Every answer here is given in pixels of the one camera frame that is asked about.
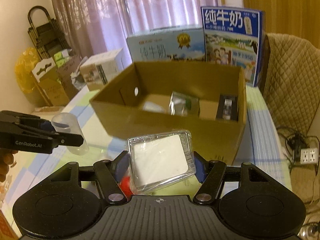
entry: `electrical socket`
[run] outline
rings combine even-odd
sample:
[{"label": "electrical socket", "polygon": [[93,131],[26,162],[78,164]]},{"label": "electrical socket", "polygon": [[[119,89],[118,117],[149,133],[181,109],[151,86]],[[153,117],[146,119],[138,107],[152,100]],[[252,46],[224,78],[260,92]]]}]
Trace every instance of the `electrical socket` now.
[{"label": "electrical socket", "polygon": [[301,149],[300,164],[317,164],[318,159],[318,148]]}]

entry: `quilted chair cover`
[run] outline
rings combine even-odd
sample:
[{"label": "quilted chair cover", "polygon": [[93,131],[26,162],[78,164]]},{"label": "quilted chair cover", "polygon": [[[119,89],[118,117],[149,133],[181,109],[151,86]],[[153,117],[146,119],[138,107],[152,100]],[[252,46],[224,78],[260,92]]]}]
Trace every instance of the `quilted chair cover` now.
[{"label": "quilted chair cover", "polygon": [[320,50],[293,35],[268,33],[268,38],[263,97],[276,127],[307,134],[320,101]]}]

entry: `striped tablecloth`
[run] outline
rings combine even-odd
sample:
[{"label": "striped tablecloth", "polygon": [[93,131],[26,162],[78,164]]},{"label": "striped tablecloth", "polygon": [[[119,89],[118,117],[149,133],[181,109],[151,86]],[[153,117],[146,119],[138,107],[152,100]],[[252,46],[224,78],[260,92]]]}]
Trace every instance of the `striped tablecloth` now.
[{"label": "striped tablecloth", "polygon": [[[1,210],[20,235],[12,217],[12,206],[16,199],[53,171],[69,161],[77,161],[80,166],[90,166],[103,159],[113,160],[124,150],[125,141],[109,136],[94,113],[89,99],[95,92],[83,88],[65,107],[78,117],[90,152],[84,156],[71,154],[66,147],[59,146],[51,155],[19,152],[17,165],[10,169],[6,185],[8,190],[0,192]],[[280,142],[267,106],[257,88],[247,87],[248,119],[243,140],[234,165],[252,162],[274,179],[291,189],[290,176],[285,157],[280,151]],[[227,183],[224,193],[237,187],[237,183]]]}]

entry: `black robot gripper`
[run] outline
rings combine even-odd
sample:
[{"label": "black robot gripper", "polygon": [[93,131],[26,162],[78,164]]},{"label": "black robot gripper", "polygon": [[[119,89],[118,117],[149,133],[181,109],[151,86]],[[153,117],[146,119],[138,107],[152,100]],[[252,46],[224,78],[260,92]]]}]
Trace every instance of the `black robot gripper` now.
[{"label": "black robot gripper", "polygon": [[[17,199],[13,217],[23,240],[33,239],[287,239],[297,240],[303,202],[252,163],[227,167],[194,152],[202,186],[189,196],[134,195],[118,183],[128,153],[79,167],[69,162]],[[93,181],[99,197],[81,187]],[[225,182],[239,187],[222,198]]]}]

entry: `white card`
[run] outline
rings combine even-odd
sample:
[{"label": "white card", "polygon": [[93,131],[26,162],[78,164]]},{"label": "white card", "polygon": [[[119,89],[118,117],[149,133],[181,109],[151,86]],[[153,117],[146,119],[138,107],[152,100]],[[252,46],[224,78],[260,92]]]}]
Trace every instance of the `white card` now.
[{"label": "white card", "polygon": [[141,187],[169,179],[188,170],[178,134],[133,146],[134,183]]}]

